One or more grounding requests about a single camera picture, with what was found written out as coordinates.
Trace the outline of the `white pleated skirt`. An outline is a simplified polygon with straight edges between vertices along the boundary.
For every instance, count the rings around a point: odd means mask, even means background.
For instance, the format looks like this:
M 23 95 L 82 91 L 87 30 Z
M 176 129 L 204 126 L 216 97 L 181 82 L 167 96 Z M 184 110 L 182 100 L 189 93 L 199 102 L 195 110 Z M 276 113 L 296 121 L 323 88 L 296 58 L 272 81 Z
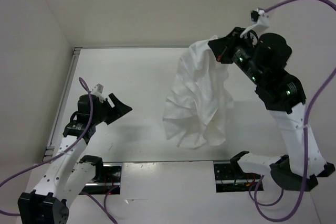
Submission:
M 226 141 L 231 94 L 224 86 L 228 66 L 218 63 L 209 39 L 191 44 L 180 56 L 166 97 L 163 126 L 177 147 L 197 149 Z

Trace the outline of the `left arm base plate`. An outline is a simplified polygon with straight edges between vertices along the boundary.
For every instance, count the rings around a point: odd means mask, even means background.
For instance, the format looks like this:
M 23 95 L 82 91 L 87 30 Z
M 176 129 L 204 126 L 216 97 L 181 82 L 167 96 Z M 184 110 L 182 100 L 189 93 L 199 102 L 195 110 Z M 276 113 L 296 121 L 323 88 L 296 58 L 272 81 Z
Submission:
M 121 163 L 106 163 L 100 177 L 86 183 L 82 191 L 90 195 L 119 195 L 121 175 Z

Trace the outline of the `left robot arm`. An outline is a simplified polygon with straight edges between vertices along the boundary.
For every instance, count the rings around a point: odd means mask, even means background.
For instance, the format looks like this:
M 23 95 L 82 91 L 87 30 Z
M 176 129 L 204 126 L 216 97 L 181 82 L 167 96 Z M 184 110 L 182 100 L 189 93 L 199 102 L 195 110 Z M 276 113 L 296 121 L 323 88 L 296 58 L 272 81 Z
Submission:
M 66 223 L 70 206 L 89 181 L 104 177 L 99 156 L 82 155 L 100 123 L 106 125 L 131 112 L 114 94 L 82 95 L 65 126 L 60 147 L 41 180 L 18 199 L 22 223 Z

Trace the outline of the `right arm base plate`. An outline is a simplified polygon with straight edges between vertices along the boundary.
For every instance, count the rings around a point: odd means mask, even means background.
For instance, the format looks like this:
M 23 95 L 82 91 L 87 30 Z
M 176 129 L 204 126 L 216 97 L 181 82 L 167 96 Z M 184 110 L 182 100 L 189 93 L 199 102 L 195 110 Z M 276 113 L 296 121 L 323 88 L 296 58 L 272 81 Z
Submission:
M 234 172 L 231 163 L 214 163 L 215 187 L 217 193 L 249 191 L 260 179 L 259 174 Z

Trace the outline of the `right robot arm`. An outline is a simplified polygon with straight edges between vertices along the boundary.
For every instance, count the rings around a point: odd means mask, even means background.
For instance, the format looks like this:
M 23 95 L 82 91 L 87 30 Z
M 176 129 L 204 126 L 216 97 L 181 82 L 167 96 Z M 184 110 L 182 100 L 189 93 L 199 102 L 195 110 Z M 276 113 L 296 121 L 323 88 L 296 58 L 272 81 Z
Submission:
M 285 70 L 292 49 L 279 34 L 265 33 L 253 43 L 251 30 L 241 37 L 235 27 L 227 36 L 208 42 L 216 60 L 234 63 L 256 86 L 255 92 L 276 120 L 287 154 L 258 156 L 242 151 L 231 158 L 230 172 L 235 178 L 247 173 L 270 176 L 288 191 L 311 191 L 319 177 L 335 171 L 322 157 L 311 127 L 304 121 L 306 95 L 300 80 Z

